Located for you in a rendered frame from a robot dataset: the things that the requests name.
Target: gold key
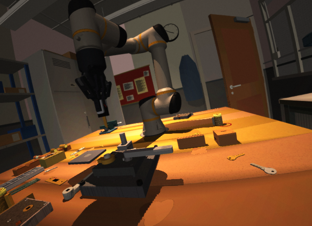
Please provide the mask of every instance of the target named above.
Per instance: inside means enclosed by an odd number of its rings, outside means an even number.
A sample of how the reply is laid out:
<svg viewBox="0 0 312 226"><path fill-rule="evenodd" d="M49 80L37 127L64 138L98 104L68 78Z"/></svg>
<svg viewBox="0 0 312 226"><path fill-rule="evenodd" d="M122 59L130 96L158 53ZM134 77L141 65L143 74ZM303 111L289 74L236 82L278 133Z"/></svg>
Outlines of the gold key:
<svg viewBox="0 0 312 226"><path fill-rule="evenodd" d="M243 156L245 154L240 154L240 155L231 155L231 156L228 156L227 159L228 160L235 160L236 158L240 157L240 156Z"/></svg>

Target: silver key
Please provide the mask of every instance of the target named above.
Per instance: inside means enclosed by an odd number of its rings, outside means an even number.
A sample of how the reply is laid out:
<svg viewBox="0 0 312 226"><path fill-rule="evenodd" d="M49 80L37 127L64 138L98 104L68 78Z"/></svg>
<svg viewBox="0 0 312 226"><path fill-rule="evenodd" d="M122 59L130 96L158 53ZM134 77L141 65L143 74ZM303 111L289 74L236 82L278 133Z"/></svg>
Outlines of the silver key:
<svg viewBox="0 0 312 226"><path fill-rule="evenodd" d="M263 170L265 173L270 174L270 175L275 175L277 173L277 171L274 168L266 168L263 166L259 166L257 164L254 163L250 163L251 166L255 166L257 168L260 168L261 170Z"/></svg>
<svg viewBox="0 0 312 226"><path fill-rule="evenodd" d="M45 170L44 172L48 172L48 171L53 170L55 168L51 168L51 169Z"/></svg>

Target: red bulletin board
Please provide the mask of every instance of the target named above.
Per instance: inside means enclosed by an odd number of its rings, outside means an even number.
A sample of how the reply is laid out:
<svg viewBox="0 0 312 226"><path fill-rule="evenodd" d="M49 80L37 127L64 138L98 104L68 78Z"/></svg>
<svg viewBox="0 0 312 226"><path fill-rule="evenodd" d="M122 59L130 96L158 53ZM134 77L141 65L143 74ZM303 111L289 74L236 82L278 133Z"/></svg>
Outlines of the red bulletin board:
<svg viewBox="0 0 312 226"><path fill-rule="evenodd" d="M156 96L150 65L115 75L120 104L127 105Z"/></svg>

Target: green strip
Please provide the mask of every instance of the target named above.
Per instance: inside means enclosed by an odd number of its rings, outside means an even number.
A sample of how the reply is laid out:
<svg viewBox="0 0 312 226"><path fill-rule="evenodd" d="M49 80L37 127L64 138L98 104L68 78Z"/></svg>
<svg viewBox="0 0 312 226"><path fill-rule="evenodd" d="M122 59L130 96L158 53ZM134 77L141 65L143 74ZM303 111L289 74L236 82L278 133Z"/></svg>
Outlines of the green strip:
<svg viewBox="0 0 312 226"><path fill-rule="evenodd" d="M30 182L28 182L28 183L22 185L21 187L18 187L17 189L10 191L9 193L10 193L11 195L16 194L16 193L18 193L19 191L21 191L21 190L27 188L28 186L31 186L32 184L38 182L39 180L40 180L40 179L36 178L36 179L34 179L34 180L32 180L32 181L30 181Z"/></svg>

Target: door handle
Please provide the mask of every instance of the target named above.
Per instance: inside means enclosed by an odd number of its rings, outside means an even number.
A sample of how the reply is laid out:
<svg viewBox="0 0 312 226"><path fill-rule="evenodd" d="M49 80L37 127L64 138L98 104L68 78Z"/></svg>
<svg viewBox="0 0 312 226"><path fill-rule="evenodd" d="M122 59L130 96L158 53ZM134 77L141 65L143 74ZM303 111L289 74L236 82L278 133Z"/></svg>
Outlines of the door handle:
<svg viewBox="0 0 312 226"><path fill-rule="evenodd" d="M239 87L239 86L241 86L241 85L235 85L235 86L230 85L230 89L233 89L233 88L235 88L235 87Z"/></svg>

